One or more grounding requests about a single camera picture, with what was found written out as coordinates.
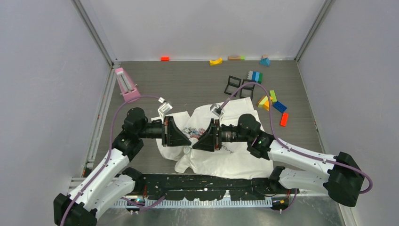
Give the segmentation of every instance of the enclosure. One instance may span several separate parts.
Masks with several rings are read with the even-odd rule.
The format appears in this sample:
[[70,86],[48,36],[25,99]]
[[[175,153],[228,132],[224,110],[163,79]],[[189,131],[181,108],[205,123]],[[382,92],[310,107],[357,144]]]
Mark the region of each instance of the enclosure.
[[[272,117],[278,136],[318,153],[350,154],[374,187],[353,208],[300,191],[282,214],[246,206],[138,215],[110,208],[98,225],[397,225],[397,198],[387,191],[398,187],[398,11],[395,0],[6,0],[0,13],[3,225],[54,225],[54,198],[100,163],[128,110],[159,116],[159,102],[137,100],[116,116],[110,134],[124,103],[119,67],[142,95],[164,97],[172,113],[189,114],[229,97],[223,91],[230,75],[261,72],[262,84],[289,113],[285,127],[281,115]],[[270,66],[259,63],[265,54]],[[231,55],[245,60],[228,60]],[[170,61],[160,61],[163,56]],[[218,58],[221,65],[209,65]],[[256,87],[252,103],[271,133],[269,111],[256,107],[262,96]],[[127,167],[176,174],[175,164],[146,139]]]

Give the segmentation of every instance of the orange block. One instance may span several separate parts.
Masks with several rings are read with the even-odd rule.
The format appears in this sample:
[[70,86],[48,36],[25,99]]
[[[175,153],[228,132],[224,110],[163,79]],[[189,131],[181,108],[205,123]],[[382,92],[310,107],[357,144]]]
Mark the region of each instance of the orange block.
[[270,109],[268,100],[263,104],[263,108],[266,109],[266,110]]
[[281,117],[280,126],[285,127],[287,125],[288,113],[283,113],[283,117]]

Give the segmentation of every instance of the cable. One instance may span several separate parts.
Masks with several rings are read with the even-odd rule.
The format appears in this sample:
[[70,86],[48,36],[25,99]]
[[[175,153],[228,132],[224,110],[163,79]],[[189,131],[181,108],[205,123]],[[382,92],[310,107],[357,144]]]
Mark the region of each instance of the cable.
[[83,192],[84,192],[84,191],[86,190],[86,188],[94,181],[94,179],[104,170],[105,166],[107,165],[108,161],[110,160],[110,158],[111,158],[111,152],[112,152],[113,127],[114,127],[114,125],[115,125],[116,116],[118,115],[119,111],[123,108],[123,106],[125,106],[125,105],[128,104],[129,102],[131,102],[131,101],[133,101],[133,100],[136,100],[136,99],[139,99],[139,98],[142,98],[142,97],[151,97],[151,98],[155,98],[155,99],[159,99],[159,98],[160,98],[160,97],[158,97],[158,96],[153,96],[153,95],[141,95],[141,96],[138,96],[138,97],[130,98],[129,100],[127,100],[126,102],[124,102],[123,104],[121,104],[121,105],[119,106],[119,108],[116,110],[116,112],[115,112],[115,114],[114,114],[114,116],[113,116],[112,123],[111,123],[110,145],[109,145],[109,152],[108,152],[107,158],[106,158],[104,164],[101,166],[101,168],[100,168],[100,169],[94,174],[94,176],[82,187],[82,189],[80,190],[80,192],[78,192],[78,193],[76,194],[76,196],[75,196],[75,198],[72,200],[72,202],[69,203],[68,207],[66,208],[66,210],[65,210],[65,212],[64,212],[64,215],[63,215],[63,218],[62,218],[62,220],[61,220],[60,226],[64,226],[65,220],[66,220],[66,216],[68,215],[69,211],[71,210],[72,205],[76,202],[76,200],[78,199],[78,197],[79,197],[80,195],[83,194]]
[[261,194],[261,195],[264,195],[265,197],[274,197],[274,196],[278,195],[277,193],[274,194],[274,195],[266,195],[266,194],[261,193],[261,192],[258,191],[258,190],[255,190],[255,191],[258,192],[258,193]]
[[125,198],[125,197],[122,197],[121,199],[123,199],[123,200],[127,201],[128,203],[130,203],[130,204],[132,204],[132,205],[138,207],[139,209],[148,210],[148,209],[151,209],[152,207],[155,207],[155,206],[157,206],[158,204],[160,204],[160,203],[165,199],[165,197],[162,196],[160,199],[158,199],[156,202],[154,202],[151,206],[142,206],[142,205],[139,205],[139,204],[137,204],[137,203],[131,201],[130,199]]
[[[256,83],[256,82],[247,82],[247,83],[241,85],[240,87],[238,87],[238,89],[237,89],[234,93],[232,93],[232,94],[223,102],[223,104],[220,106],[220,108],[223,109],[224,106],[226,106],[226,104],[231,100],[231,98],[232,98],[238,91],[240,91],[243,87],[248,86],[248,85],[256,85],[256,86],[259,86],[260,88],[262,88],[263,91],[264,91],[264,92],[266,93],[266,95],[267,95],[267,98],[268,98],[268,101],[269,101],[269,105],[272,106],[272,104],[271,104],[271,99],[270,99],[270,95],[269,95],[269,93],[267,92],[267,90],[266,90],[266,88],[265,88],[264,86],[262,86],[261,84]],[[310,159],[318,160],[318,161],[321,161],[321,162],[324,162],[324,161],[325,161],[325,162],[328,162],[328,163],[331,163],[331,164],[334,164],[334,165],[337,165],[337,166],[342,166],[342,167],[345,167],[345,168],[347,168],[347,169],[353,170],[353,171],[355,171],[355,172],[357,172],[357,173],[363,175],[363,176],[364,176],[365,178],[367,178],[367,180],[368,180],[368,188],[366,188],[366,189],[363,190],[363,191],[360,191],[360,194],[367,193],[367,192],[369,192],[369,191],[373,188],[373,181],[371,180],[371,177],[370,177],[369,175],[367,175],[365,172],[363,172],[363,171],[361,171],[361,170],[359,170],[359,169],[357,169],[357,168],[355,168],[355,167],[352,167],[352,166],[349,166],[349,165],[346,165],[346,164],[343,164],[343,163],[340,163],[340,162],[336,162],[336,161],[324,160],[324,159],[319,158],[319,157],[315,157],[315,156],[312,156],[312,155],[309,155],[309,154],[302,153],[302,152],[300,152],[300,151],[298,151],[298,150],[295,150],[295,149],[293,149],[293,148],[289,148],[287,145],[285,145],[285,144],[280,140],[280,138],[277,137],[276,133],[274,132],[274,127],[273,127],[273,123],[272,123],[273,121],[272,121],[272,118],[271,118],[271,110],[269,111],[269,119],[270,119],[270,129],[271,129],[271,133],[273,134],[273,136],[274,136],[274,138],[277,140],[277,142],[278,142],[279,144],[281,144],[281,146],[283,146],[284,148],[286,148],[286,149],[288,149],[288,150],[290,150],[290,151],[292,151],[292,152],[294,152],[294,153],[296,153],[296,154],[302,155],[302,156],[304,156],[304,157],[308,157],[308,158],[310,158]]]

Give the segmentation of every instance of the white wall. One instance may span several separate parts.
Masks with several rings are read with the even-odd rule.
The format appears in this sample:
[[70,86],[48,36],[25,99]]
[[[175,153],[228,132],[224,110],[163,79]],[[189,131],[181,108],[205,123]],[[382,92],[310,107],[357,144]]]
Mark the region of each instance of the white wall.
[[399,224],[398,40],[399,1],[338,0],[299,64],[326,150],[374,181],[353,209],[359,225]]
[[0,224],[52,226],[109,66],[70,0],[3,0],[0,27]]
[[231,54],[258,60],[262,54],[293,59],[323,2],[84,0],[84,5],[90,15],[97,15],[91,18],[119,61],[160,60],[162,55],[203,60]]

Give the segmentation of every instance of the yellow block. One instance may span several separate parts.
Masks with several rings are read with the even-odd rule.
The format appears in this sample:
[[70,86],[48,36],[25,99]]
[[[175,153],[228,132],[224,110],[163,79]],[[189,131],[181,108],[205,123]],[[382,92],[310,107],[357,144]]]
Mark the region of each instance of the yellow block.
[[268,103],[268,102],[269,101],[267,99],[267,96],[263,96],[258,102],[258,107],[261,108],[265,103]]
[[266,110],[269,110],[270,109],[269,101],[267,100],[267,97],[265,99],[266,99],[266,102],[263,104],[263,108]]
[[211,65],[211,66],[213,66],[213,65],[219,65],[219,64],[221,64],[222,63],[222,59],[221,58],[219,58],[219,59],[217,59],[217,60],[210,60],[209,61],[209,64]]

